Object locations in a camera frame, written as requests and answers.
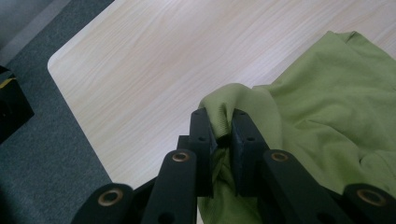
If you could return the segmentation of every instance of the gray carpet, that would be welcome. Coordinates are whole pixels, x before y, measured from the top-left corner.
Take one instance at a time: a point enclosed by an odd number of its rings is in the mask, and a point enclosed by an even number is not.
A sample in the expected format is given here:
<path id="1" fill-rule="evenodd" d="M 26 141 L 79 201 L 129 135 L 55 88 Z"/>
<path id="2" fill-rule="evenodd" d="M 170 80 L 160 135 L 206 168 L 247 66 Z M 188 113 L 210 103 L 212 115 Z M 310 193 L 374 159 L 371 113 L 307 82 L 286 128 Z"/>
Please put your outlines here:
<path id="1" fill-rule="evenodd" d="M 71 0 L 1 0 L 0 64 L 9 63 Z"/>
<path id="2" fill-rule="evenodd" d="M 0 145 L 0 222 L 70 223 L 110 182 L 47 63 L 111 0 L 73 0 L 9 64 L 35 115 Z"/>

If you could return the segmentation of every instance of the green fabric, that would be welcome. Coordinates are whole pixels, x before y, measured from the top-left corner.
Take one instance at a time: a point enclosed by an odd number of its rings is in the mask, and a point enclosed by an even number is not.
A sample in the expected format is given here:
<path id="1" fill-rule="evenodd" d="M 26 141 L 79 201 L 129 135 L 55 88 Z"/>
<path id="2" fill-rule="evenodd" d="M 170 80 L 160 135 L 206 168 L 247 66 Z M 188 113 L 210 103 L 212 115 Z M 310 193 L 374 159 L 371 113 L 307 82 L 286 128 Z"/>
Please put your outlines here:
<path id="1" fill-rule="evenodd" d="M 231 84 L 203 106 L 217 138 L 242 109 L 271 149 L 292 153 L 320 185 L 342 193 L 367 183 L 396 197 L 396 62 L 359 33 L 329 32 L 273 84 Z M 214 161 L 214 199 L 198 202 L 204 223 L 261 223 L 256 200 L 234 196 L 229 149 Z"/>

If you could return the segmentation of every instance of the yellow strap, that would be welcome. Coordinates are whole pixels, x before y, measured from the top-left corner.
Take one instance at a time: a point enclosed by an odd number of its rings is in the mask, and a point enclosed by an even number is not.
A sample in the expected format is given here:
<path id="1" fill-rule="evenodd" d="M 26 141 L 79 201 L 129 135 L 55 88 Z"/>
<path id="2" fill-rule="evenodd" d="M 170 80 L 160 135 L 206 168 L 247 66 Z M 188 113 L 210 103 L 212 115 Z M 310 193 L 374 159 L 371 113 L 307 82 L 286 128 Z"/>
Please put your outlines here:
<path id="1" fill-rule="evenodd" d="M 3 87 L 5 87 L 10 81 L 16 79 L 15 77 L 11 77 L 6 79 L 2 84 L 0 84 L 0 89 L 3 89 Z"/>

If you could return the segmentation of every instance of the light wood grain tabletop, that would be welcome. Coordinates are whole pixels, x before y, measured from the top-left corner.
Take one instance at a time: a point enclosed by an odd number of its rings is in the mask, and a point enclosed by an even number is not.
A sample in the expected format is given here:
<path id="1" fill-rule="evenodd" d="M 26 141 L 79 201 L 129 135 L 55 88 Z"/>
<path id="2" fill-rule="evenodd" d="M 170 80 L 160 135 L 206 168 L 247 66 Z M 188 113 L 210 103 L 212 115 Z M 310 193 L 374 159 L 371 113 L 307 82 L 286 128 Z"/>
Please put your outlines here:
<path id="1" fill-rule="evenodd" d="M 396 57 L 396 1 L 116 0 L 49 60 L 114 182 L 158 174 L 215 89 L 270 84 L 327 31 Z"/>

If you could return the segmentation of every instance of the green t-shirt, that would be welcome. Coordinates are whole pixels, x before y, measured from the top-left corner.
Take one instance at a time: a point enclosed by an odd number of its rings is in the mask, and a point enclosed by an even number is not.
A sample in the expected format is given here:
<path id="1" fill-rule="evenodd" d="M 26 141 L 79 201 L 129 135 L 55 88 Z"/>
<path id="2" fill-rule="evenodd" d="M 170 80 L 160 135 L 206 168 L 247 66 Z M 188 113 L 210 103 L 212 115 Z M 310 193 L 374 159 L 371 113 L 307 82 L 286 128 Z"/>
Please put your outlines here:
<path id="1" fill-rule="evenodd" d="M 206 96 L 217 138 L 235 108 L 249 113 L 271 149 L 292 153 L 325 188 L 366 183 L 396 196 L 396 62 L 359 33 L 328 32 L 273 84 L 231 84 Z M 255 198 L 235 197 L 229 149 L 215 155 L 214 199 L 204 223 L 261 223 Z"/>

